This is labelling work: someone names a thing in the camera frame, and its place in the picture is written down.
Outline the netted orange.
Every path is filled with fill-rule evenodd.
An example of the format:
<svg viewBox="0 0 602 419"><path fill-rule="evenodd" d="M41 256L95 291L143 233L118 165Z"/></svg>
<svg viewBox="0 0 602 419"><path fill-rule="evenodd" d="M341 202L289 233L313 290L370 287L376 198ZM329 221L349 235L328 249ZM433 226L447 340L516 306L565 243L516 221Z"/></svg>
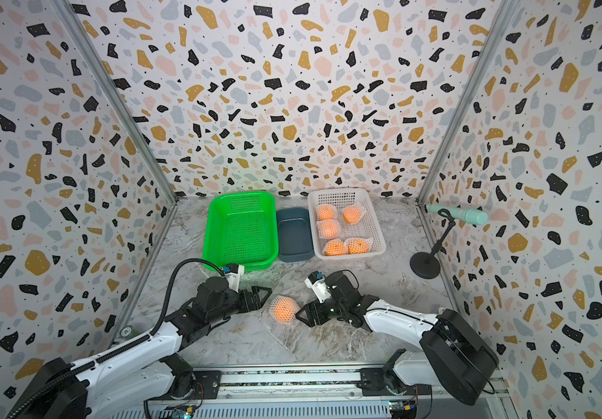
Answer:
<svg viewBox="0 0 602 419"><path fill-rule="evenodd" d="M329 240L323 249L323 254L327 257L345 256L348 253L348 245L339 238Z"/></svg>
<svg viewBox="0 0 602 419"><path fill-rule="evenodd" d="M372 237L350 237L345 240L350 255L366 254L372 250L374 239Z"/></svg>
<svg viewBox="0 0 602 419"><path fill-rule="evenodd" d="M332 204L320 204L315 208L316 219L318 221L335 220L338 216L338 211Z"/></svg>
<svg viewBox="0 0 602 419"><path fill-rule="evenodd" d="M342 227L336 219L320 220L316 223L318 238L321 240L332 240L342 232Z"/></svg>
<svg viewBox="0 0 602 419"><path fill-rule="evenodd" d="M346 223L356 225L367 214L367 207L361 203L350 205L342 210L342 216Z"/></svg>

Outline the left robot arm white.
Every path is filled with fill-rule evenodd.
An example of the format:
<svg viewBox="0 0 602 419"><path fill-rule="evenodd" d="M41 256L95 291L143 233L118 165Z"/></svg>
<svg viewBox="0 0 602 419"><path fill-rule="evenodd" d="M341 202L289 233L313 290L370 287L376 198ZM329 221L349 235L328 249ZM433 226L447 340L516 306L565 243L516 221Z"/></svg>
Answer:
<svg viewBox="0 0 602 419"><path fill-rule="evenodd" d="M262 309L271 294L269 287L236 292L227 279L207 279L159 328L78 361L45 363L8 416L101 418L169 393L185 396L194 387L193 369L179 352L232 316Z"/></svg>

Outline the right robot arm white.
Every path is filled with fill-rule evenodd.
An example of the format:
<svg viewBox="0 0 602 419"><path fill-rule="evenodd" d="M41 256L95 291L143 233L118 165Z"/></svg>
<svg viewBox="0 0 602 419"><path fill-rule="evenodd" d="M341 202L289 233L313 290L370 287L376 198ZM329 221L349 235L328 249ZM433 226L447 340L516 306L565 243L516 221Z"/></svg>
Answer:
<svg viewBox="0 0 602 419"><path fill-rule="evenodd" d="M414 345L418 354L397 350L380 368L360 372L367 396L405 396L416 386L440 386L460 403L473 406L495 391L491 377L498 358L481 336L452 309L422 314L362 294L348 271L312 272L304 281L315 299L296 317L314 328L335 319L370 333L384 333Z"/></svg>

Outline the dark teal plastic bin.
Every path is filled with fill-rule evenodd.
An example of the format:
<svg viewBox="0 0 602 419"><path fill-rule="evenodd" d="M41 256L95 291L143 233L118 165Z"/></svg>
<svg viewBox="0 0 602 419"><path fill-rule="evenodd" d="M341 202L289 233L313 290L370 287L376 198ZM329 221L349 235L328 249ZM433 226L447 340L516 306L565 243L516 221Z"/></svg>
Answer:
<svg viewBox="0 0 602 419"><path fill-rule="evenodd" d="M278 258L285 263L303 262L314 256L308 209L292 207L277 211Z"/></svg>

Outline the green plastic mesh basket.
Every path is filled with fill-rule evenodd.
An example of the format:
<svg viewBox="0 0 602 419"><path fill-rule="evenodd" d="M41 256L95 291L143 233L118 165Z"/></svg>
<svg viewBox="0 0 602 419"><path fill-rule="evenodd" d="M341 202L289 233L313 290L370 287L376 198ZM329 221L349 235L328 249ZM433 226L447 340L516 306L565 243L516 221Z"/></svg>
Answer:
<svg viewBox="0 0 602 419"><path fill-rule="evenodd" d="M246 272L267 270L278 258L275 197L265 191L228 194L208 207L203 258L220 267L238 264Z"/></svg>

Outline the white plastic mesh basket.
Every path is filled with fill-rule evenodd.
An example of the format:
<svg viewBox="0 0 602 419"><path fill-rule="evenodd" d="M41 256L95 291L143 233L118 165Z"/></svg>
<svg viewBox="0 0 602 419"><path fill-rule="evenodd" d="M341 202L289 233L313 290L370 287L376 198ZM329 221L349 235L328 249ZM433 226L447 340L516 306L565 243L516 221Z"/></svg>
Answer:
<svg viewBox="0 0 602 419"><path fill-rule="evenodd" d="M346 223L342 216L342 210L350 205L361 203L367 207L367 214L362 218L360 223L350 225ZM332 204L338 211L336 220L339 221L342 232L339 239L345 242L350 237L372 237L374 244L372 250L366 254L354 254L337 257L327 257L323 254L325 244L329 240L321 240L318 238L316 223L315 208L320 204ZM385 239L381 230L379 220L376 216L374 205L369 197L369 193L363 189L357 188L339 188L330 190L316 190L308 196L308 211L311 222L311 235L313 236L313 246L315 254L323 260L342 260L356 258L371 258L381 256L387 249Z"/></svg>

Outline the black microphone stand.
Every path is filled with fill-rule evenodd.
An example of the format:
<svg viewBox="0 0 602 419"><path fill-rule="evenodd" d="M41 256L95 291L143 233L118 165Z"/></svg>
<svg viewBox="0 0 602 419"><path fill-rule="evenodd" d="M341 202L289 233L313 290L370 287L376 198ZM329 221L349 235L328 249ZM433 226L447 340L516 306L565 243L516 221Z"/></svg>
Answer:
<svg viewBox="0 0 602 419"><path fill-rule="evenodd" d="M443 241L456 226L456 218L448 208L442 207L437 211L437 214L448 221L445 232L435 242L429 252L420 251L414 254L409 260L411 270L422 279L435 279L440 275L441 264L437 260L436 255L442 248Z"/></svg>

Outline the green patterned tape roll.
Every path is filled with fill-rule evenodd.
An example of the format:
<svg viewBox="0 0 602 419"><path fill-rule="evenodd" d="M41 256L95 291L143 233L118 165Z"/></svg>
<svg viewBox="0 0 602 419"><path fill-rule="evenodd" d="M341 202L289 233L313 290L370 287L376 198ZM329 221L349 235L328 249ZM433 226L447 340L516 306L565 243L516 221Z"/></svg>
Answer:
<svg viewBox="0 0 602 419"><path fill-rule="evenodd" d="M126 340L133 334L133 328L131 326L124 326L119 330L119 338Z"/></svg>

